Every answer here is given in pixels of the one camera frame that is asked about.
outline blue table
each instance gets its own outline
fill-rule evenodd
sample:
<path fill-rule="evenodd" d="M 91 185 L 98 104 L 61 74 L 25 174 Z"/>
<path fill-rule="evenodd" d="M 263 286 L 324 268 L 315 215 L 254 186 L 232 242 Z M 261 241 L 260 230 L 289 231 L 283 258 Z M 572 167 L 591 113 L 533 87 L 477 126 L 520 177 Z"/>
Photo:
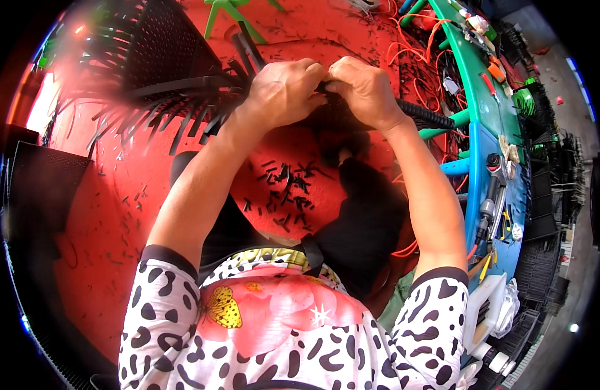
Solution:
<path fill-rule="evenodd" d="M 490 174 L 486 169 L 486 157 L 491 153 L 501 154 L 497 138 L 481 123 L 474 121 L 469 124 L 469 150 L 468 159 L 458 160 L 453 163 L 441 165 L 447 176 L 469 174 L 469 191 L 466 203 L 465 237 L 467 252 L 475 244 L 475 234 L 479 223 L 479 206 L 486 197 Z M 506 188 L 506 204 L 512 207 L 512 223 L 521 227 L 525 223 L 525 185 L 521 179 L 521 167 L 516 167 L 516 177 L 509 180 Z M 505 242 L 494 239 L 493 244 L 497 251 L 497 264 L 487 271 L 487 275 L 507 274 L 507 280 L 514 277 L 514 270 L 521 251 L 521 242 L 514 241 L 508 236 Z M 483 255 L 486 248 L 478 248 L 476 254 Z M 475 276 L 469 281 L 469 293 L 479 285 L 479 277 Z"/>

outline left hand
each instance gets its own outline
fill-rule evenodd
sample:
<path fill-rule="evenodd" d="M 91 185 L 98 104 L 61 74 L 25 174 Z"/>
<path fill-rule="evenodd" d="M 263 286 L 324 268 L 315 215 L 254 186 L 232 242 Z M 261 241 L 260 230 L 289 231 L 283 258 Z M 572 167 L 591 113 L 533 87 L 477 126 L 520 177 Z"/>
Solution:
<path fill-rule="evenodd" d="M 261 135 L 301 121 L 326 103 L 325 96 L 314 92 L 326 73 L 310 58 L 270 63 L 254 78 L 248 98 L 235 114 L 240 121 L 262 130 Z"/>

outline black strap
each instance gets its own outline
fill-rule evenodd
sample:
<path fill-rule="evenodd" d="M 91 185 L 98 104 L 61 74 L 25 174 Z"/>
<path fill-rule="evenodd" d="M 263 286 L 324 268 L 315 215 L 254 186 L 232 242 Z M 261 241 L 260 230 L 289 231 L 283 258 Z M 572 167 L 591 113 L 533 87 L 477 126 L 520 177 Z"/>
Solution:
<path fill-rule="evenodd" d="M 315 242 L 315 237 L 312 234 L 307 234 L 302 238 L 302 245 L 304 246 L 304 254 L 306 254 L 306 258 L 309 261 L 309 269 L 304 273 L 304 275 L 308 275 L 310 277 L 319 277 L 319 273 L 322 270 L 322 264 L 324 263 L 324 255 L 322 251 L 319 250 L 317 243 Z"/>

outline chair leg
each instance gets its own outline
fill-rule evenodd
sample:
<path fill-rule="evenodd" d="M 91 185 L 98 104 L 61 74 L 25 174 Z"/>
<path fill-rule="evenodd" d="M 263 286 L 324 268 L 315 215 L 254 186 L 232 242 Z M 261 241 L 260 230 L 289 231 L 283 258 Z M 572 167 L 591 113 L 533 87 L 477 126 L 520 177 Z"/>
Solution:
<path fill-rule="evenodd" d="M 272 4 L 278 11 L 285 12 L 287 11 L 283 6 L 280 5 L 276 0 L 267 0 L 269 4 Z"/>
<path fill-rule="evenodd" d="M 211 37 L 211 30 L 213 30 L 213 23 L 216 21 L 216 16 L 218 15 L 219 6 L 216 3 L 211 4 L 211 11 L 209 12 L 209 19 L 207 19 L 207 26 L 204 28 L 205 39 L 209 39 Z"/>
<path fill-rule="evenodd" d="M 229 14 L 229 16 L 233 19 L 235 19 L 236 21 L 242 21 L 243 23 L 246 23 L 246 28 L 248 29 L 248 32 L 250 33 L 250 36 L 257 42 L 257 43 L 265 43 L 265 38 L 263 36 L 261 36 L 261 34 L 259 34 L 259 32 L 257 30 L 254 29 L 254 27 L 252 27 L 252 25 L 250 24 L 250 22 L 248 20 L 246 20 L 242 14 L 239 13 L 239 11 L 237 11 L 237 9 L 233 6 L 231 6 L 230 4 L 228 4 L 226 6 L 226 4 L 222 5 L 223 9 Z"/>

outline hand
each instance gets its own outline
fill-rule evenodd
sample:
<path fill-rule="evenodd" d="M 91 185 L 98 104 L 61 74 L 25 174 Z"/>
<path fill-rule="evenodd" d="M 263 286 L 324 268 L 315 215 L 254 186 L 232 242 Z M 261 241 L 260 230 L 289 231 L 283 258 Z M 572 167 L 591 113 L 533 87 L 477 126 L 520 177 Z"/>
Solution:
<path fill-rule="evenodd" d="M 359 121 L 385 136 L 400 124 L 414 126 L 397 105 L 384 70 L 343 57 L 331 65 L 328 79 L 334 82 L 328 83 L 326 90 L 340 94 Z"/>
<path fill-rule="evenodd" d="M 254 78 L 248 98 L 236 113 L 263 134 L 301 121 L 326 103 L 325 96 L 314 93 L 325 75 L 321 64 L 310 58 L 270 63 Z"/>

